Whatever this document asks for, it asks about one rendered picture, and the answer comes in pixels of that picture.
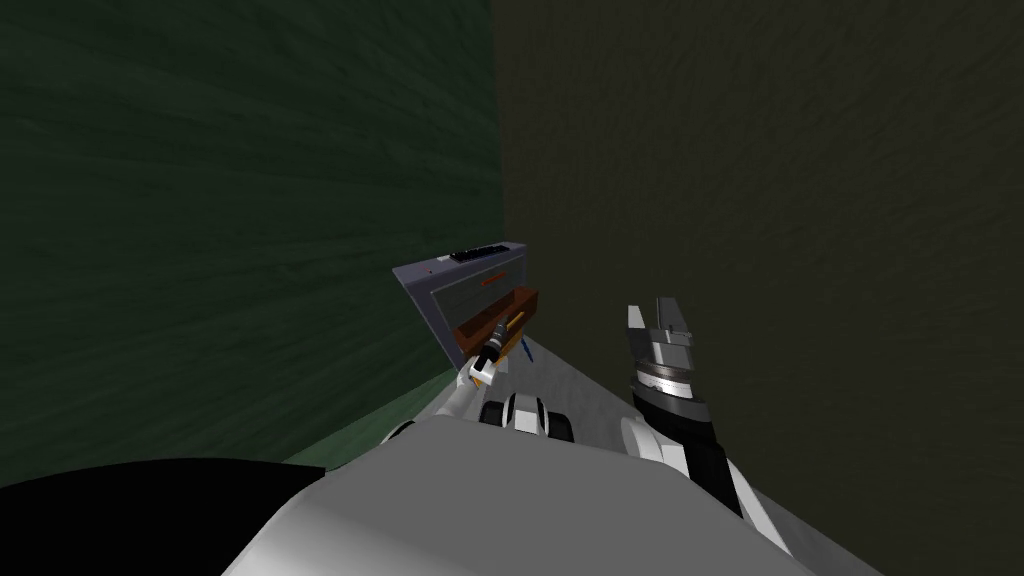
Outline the brown drawer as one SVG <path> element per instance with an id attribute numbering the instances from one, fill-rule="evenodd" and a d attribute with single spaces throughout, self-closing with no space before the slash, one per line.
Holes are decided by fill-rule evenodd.
<path id="1" fill-rule="evenodd" d="M 497 322 L 510 314 L 515 314 L 521 310 L 525 315 L 512 327 L 507 330 L 507 339 L 503 354 L 506 354 L 517 337 L 520 337 L 526 324 L 535 316 L 538 308 L 539 292 L 532 288 L 521 285 L 497 299 L 495 302 L 484 307 L 481 312 L 471 317 L 469 320 L 453 330 L 456 343 L 463 353 L 463 359 L 477 355 L 484 342 L 488 339 Z"/>

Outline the grey drawer front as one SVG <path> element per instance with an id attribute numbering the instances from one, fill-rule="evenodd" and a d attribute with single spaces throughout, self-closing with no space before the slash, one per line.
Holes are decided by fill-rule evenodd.
<path id="1" fill-rule="evenodd" d="M 524 257 L 498 259 L 485 268 L 470 273 L 465 278 L 437 288 L 432 292 L 434 301 L 447 326 L 457 328 L 497 299 L 524 283 Z M 492 276 L 507 271 L 499 284 L 482 287 L 480 283 Z"/>

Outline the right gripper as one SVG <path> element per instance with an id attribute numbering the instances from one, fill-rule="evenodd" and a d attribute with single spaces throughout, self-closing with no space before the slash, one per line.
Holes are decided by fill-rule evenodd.
<path id="1" fill-rule="evenodd" d="M 692 370 L 692 334 L 674 297 L 657 297 L 660 329 L 646 328 L 638 305 L 627 306 L 627 337 L 635 346 L 635 358 L 678 370 Z"/>

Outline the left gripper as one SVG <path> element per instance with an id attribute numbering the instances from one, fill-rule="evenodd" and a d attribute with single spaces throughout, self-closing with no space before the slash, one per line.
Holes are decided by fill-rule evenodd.
<path id="1" fill-rule="evenodd" d="M 488 339 L 480 349 L 480 361 L 498 361 L 501 358 L 507 339 L 508 322 L 509 318 L 505 317 L 496 323 Z"/>

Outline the grey drawer cabinet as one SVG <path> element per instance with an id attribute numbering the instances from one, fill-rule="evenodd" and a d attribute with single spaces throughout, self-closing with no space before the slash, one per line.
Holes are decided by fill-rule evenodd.
<path id="1" fill-rule="evenodd" d="M 527 247 L 524 244 L 512 242 L 500 242 L 457 251 L 437 258 L 393 269 L 393 274 L 414 301 L 454 368 L 462 368 L 467 360 L 463 359 L 463 353 L 456 343 L 453 335 L 455 328 L 452 329 L 447 326 L 434 301 L 432 292 L 465 278 L 470 273 L 479 271 L 489 263 L 497 262 L 498 259 L 510 259 L 520 255 L 525 259 L 524 283 L 521 285 L 527 286 Z"/>

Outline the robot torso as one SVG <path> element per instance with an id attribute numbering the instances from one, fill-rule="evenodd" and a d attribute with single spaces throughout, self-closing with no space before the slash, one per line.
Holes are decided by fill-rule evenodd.
<path id="1" fill-rule="evenodd" d="M 438 413 L 299 491 L 223 576 L 813 576 L 744 482 L 726 505 L 621 426 L 616 452 Z"/>

